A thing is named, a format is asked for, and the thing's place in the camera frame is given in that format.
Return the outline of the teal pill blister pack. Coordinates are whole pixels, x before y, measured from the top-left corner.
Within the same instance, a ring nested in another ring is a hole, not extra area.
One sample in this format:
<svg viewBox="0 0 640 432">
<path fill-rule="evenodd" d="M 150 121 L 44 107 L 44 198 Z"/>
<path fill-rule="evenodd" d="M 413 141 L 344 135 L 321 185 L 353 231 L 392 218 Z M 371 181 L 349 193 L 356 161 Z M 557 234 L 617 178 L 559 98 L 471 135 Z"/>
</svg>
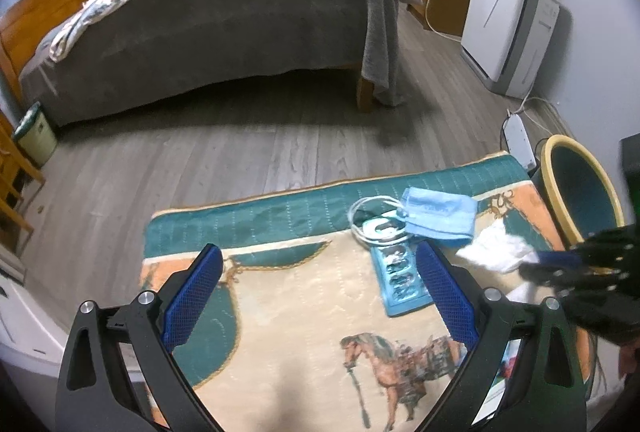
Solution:
<svg viewBox="0 0 640 432">
<path fill-rule="evenodd" d="M 407 241 L 370 248 L 380 295 L 388 317 L 398 317 L 433 304 L 416 269 L 416 256 Z"/>
</svg>

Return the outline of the white tissue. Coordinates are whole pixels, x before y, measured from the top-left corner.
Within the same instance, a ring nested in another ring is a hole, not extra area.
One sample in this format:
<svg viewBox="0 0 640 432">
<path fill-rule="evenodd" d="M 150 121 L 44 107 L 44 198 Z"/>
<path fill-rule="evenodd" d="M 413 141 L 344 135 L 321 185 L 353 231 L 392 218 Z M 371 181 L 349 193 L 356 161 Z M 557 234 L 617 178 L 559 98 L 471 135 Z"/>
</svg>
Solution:
<svg viewBox="0 0 640 432">
<path fill-rule="evenodd" d="M 503 218 L 481 230 L 470 244 L 460 248 L 457 256 L 484 270 L 508 274 L 525 263 L 538 263 L 538 254 L 526 240 L 506 231 Z"/>
</svg>

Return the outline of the light blue face mask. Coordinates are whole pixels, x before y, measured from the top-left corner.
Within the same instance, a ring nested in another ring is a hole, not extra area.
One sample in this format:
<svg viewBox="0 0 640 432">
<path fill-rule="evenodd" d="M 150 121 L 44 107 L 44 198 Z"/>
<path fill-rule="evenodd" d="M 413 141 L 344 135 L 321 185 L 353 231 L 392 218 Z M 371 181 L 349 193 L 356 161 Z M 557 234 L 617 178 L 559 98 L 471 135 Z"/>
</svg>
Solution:
<svg viewBox="0 0 640 432">
<path fill-rule="evenodd" d="M 409 234 L 445 244 L 474 237 L 477 201 L 470 196 L 408 187 L 399 203 L 398 218 Z"/>
</svg>

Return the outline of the yellow rim teal trash bin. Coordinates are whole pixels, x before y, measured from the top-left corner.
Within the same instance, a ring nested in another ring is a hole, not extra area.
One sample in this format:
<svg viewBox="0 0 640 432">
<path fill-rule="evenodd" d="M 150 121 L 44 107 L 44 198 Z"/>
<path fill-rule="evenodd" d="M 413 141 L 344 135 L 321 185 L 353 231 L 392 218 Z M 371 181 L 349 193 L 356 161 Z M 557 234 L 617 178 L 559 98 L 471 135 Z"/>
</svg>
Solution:
<svg viewBox="0 0 640 432">
<path fill-rule="evenodd" d="M 612 181 L 583 144 L 555 134 L 544 141 L 532 176 L 565 247 L 626 225 Z"/>
</svg>

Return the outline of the horse pattern quilted mat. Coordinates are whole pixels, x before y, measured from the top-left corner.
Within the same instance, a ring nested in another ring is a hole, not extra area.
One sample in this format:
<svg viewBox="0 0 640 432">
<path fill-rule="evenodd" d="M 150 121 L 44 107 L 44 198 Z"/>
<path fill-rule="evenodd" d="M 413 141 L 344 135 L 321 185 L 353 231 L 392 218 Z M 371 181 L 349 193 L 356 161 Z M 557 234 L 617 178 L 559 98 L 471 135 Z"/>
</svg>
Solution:
<svg viewBox="0 0 640 432">
<path fill-rule="evenodd" d="M 462 349 L 436 308 L 390 317 L 349 207 L 408 187 L 478 202 L 478 230 L 501 221 L 539 250 L 562 239 L 511 157 L 339 182 L 199 209 L 164 211 L 144 236 L 142 286 L 157 289 L 206 244 L 221 281 L 175 360 L 228 431 L 412 431 L 445 391 Z"/>
</svg>

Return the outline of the white power strip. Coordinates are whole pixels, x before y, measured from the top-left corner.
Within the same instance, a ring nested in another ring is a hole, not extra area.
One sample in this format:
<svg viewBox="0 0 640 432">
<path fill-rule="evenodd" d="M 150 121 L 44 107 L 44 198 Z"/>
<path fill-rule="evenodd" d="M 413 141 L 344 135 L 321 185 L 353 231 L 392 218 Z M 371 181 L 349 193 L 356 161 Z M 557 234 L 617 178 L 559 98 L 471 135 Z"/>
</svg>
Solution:
<svg viewBox="0 0 640 432">
<path fill-rule="evenodd" d="M 527 171 L 536 168 L 534 148 L 518 114 L 509 114 L 502 125 L 502 134 L 509 154 Z"/>
</svg>

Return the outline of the white cabinet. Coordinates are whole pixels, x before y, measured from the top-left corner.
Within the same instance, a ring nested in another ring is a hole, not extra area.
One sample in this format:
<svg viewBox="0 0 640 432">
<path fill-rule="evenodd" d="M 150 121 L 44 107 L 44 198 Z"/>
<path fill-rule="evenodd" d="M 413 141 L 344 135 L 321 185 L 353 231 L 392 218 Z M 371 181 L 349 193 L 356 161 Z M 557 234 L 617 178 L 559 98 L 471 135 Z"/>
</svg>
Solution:
<svg viewBox="0 0 640 432">
<path fill-rule="evenodd" d="M 1 259 L 1 360 L 58 378 L 67 332 L 21 284 L 25 273 L 24 267 Z"/>
</svg>

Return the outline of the small green white bin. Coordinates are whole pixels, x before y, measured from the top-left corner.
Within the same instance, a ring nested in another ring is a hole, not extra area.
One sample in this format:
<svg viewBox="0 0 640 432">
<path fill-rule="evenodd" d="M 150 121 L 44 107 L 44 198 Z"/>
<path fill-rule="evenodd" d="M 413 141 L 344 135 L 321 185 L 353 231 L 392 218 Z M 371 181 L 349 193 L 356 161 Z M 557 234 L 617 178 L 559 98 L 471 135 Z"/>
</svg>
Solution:
<svg viewBox="0 0 640 432">
<path fill-rule="evenodd" d="M 12 140 L 37 166 L 43 166 L 51 158 L 58 146 L 58 139 L 39 102 L 35 102 L 26 111 L 12 135 Z"/>
</svg>

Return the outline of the wooden chair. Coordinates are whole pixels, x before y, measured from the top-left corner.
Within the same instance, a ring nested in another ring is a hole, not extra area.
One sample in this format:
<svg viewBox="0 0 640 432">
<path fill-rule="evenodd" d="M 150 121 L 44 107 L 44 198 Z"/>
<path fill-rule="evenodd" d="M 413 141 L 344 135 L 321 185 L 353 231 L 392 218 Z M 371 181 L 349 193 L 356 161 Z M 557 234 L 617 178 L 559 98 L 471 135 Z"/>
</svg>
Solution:
<svg viewBox="0 0 640 432">
<path fill-rule="evenodd" d="M 1 114 L 1 243 L 10 251 L 15 251 L 21 232 L 28 236 L 34 229 L 20 213 L 25 202 L 22 190 L 27 180 L 43 185 L 44 175 L 32 164 L 10 135 L 9 119 Z"/>
</svg>

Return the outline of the white air purifier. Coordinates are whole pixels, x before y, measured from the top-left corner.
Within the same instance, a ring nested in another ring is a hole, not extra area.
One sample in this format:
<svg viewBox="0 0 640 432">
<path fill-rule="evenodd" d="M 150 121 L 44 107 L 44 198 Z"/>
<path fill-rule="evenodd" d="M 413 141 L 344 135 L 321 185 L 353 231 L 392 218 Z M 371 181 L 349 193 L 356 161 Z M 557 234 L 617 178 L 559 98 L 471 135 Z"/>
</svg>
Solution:
<svg viewBox="0 0 640 432">
<path fill-rule="evenodd" d="M 561 0 L 470 0 L 462 57 L 490 92 L 522 100 L 534 87 Z"/>
</svg>

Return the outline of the bed with grey blanket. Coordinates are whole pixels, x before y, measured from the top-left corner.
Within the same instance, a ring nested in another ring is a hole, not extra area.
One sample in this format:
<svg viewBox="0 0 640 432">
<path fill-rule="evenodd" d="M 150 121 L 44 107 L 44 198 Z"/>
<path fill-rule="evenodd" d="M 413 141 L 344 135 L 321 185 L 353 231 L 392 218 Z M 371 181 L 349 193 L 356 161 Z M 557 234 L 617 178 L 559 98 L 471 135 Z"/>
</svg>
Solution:
<svg viewBox="0 0 640 432">
<path fill-rule="evenodd" d="M 352 68 L 398 101 L 401 0 L 131 0 L 90 26 L 62 62 L 38 44 L 18 76 L 24 101 L 56 126 L 205 85 L 294 70 Z"/>
</svg>

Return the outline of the wooden headboard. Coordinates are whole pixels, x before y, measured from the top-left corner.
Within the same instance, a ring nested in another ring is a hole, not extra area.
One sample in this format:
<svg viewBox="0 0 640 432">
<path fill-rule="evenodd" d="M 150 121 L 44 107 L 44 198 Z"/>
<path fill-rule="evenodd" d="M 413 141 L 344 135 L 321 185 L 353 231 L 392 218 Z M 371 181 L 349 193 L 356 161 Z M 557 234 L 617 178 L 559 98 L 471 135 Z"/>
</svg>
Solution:
<svg viewBox="0 0 640 432">
<path fill-rule="evenodd" d="M 87 0 L 19 0 L 1 15 L 1 71 L 14 100 L 25 105 L 18 76 L 42 38 Z"/>
</svg>

